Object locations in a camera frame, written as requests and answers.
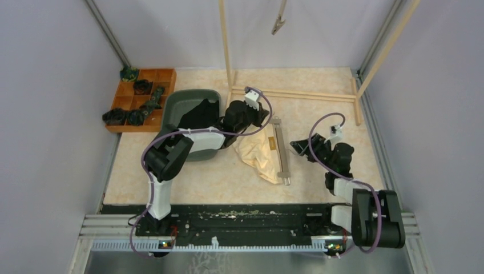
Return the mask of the beige clip hanger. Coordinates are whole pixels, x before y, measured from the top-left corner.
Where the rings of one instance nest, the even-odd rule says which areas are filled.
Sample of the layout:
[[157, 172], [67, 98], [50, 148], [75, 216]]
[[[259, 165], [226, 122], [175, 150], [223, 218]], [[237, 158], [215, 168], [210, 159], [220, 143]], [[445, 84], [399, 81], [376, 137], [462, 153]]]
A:
[[282, 129], [282, 122], [279, 117], [273, 117], [269, 121], [269, 145], [271, 149], [271, 156], [275, 163], [276, 178], [278, 184], [285, 186], [291, 185], [291, 171], [289, 165], [288, 153], [290, 149], [286, 147], [284, 141], [284, 133]]

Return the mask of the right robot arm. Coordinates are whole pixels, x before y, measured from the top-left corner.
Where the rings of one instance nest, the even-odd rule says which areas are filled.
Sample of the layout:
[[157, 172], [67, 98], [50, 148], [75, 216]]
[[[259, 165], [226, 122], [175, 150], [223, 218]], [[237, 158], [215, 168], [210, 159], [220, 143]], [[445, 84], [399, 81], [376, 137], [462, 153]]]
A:
[[336, 235], [349, 232], [358, 247], [372, 246], [400, 249], [406, 235], [398, 196], [394, 191], [375, 190], [357, 183], [351, 172], [354, 147], [347, 143], [332, 144], [319, 134], [310, 139], [290, 142], [295, 152], [311, 163], [322, 163], [327, 172], [324, 183], [344, 205], [334, 205], [321, 220], [322, 230]]

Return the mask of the black garment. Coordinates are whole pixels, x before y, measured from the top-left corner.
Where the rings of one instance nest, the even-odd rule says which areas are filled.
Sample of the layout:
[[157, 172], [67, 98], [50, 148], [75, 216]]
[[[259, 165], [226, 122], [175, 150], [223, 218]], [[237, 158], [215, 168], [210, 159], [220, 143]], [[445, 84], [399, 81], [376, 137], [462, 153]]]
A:
[[202, 129], [213, 126], [220, 118], [220, 102], [204, 99], [196, 107], [185, 113], [178, 124], [183, 129]]

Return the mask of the beige cotton underwear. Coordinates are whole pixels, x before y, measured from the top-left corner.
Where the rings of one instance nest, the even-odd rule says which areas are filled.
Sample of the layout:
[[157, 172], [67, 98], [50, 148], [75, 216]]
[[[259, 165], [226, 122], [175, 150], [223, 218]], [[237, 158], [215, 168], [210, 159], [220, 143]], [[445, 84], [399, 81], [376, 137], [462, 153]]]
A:
[[240, 136], [232, 147], [242, 162], [254, 168], [259, 177], [272, 183], [282, 184], [280, 153], [273, 124], [254, 135]]

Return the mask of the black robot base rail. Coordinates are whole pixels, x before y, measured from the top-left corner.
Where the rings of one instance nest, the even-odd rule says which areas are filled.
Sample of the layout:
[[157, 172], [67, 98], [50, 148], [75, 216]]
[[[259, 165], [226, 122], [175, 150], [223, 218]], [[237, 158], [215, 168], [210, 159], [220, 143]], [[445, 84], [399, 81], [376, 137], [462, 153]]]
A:
[[161, 220], [144, 215], [136, 236], [167, 236], [179, 247], [283, 247], [311, 245], [313, 237], [348, 235], [330, 219], [332, 204], [173, 205]]

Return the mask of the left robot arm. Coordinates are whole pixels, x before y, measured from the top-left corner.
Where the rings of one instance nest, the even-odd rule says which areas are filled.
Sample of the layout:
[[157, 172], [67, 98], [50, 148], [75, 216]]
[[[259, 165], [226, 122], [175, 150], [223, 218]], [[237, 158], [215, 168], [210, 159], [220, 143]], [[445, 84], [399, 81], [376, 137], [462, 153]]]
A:
[[206, 150], [221, 150], [232, 145], [238, 136], [246, 136], [249, 126], [260, 131], [273, 115], [272, 108], [261, 103], [251, 106], [234, 100], [224, 115], [204, 100], [184, 114], [178, 124], [167, 124], [142, 153], [141, 164], [148, 176], [149, 200], [146, 216], [148, 227], [157, 236], [171, 229], [167, 216], [171, 212], [172, 182], [179, 174], [189, 154]]

